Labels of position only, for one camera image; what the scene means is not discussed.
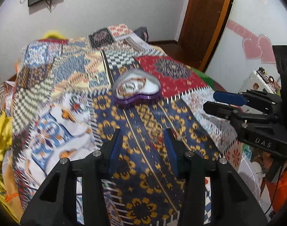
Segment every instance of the wooden floor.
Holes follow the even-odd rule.
[[[196,69],[199,68],[200,62],[192,61],[192,56],[176,43],[151,42],[150,44],[161,47],[166,52],[166,54],[177,61],[180,61]]]

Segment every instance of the yellow object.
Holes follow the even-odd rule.
[[[59,31],[48,31],[42,37],[42,39],[48,39],[48,38],[66,39],[65,36],[63,36]]]
[[[2,111],[2,114],[0,116],[0,201],[3,204],[4,208],[7,210],[7,212],[12,216],[13,219],[15,219],[16,222],[19,222],[17,220],[17,217],[13,213],[13,211],[8,207],[5,196],[6,196],[6,189],[3,183],[3,177],[1,173],[1,166],[3,161],[4,153],[7,149],[12,145],[12,121],[11,117],[6,117],[5,112]]]

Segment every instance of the patchwork quilt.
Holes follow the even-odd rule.
[[[185,182],[170,167],[162,139],[165,128],[181,135],[184,145],[202,158],[229,155],[237,169],[233,159],[238,154],[227,154],[238,144],[235,131],[226,120],[203,111],[205,101],[214,101],[212,88],[124,24],[77,39],[32,42],[23,49],[19,68],[12,173],[23,210],[60,158],[86,157],[110,140],[116,128],[123,131],[117,169],[110,181],[102,181],[112,225],[177,225]],[[156,103],[116,106],[111,87],[131,69],[159,79],[162,97]],[[84,223],[81,183],[79,178],[77,216]],[[208,178],[205,195],[208,223]]]

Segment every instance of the door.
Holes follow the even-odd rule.
[[[189,0],[178,44],[203,71],[219,40],[231,0]]]

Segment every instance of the purple rim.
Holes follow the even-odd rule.
[[[155,93],[155,94],[152,94],[152,95],[147,95],[147,94],[137,94],[129,99],[118,99],[116,97],[113,96],[114,100],[116,103],[118,104],[129,104],[131,102],[134,102],[135,100],[137,99],[155,99],[155,98],[158,98],[160,97],[160,91]]]

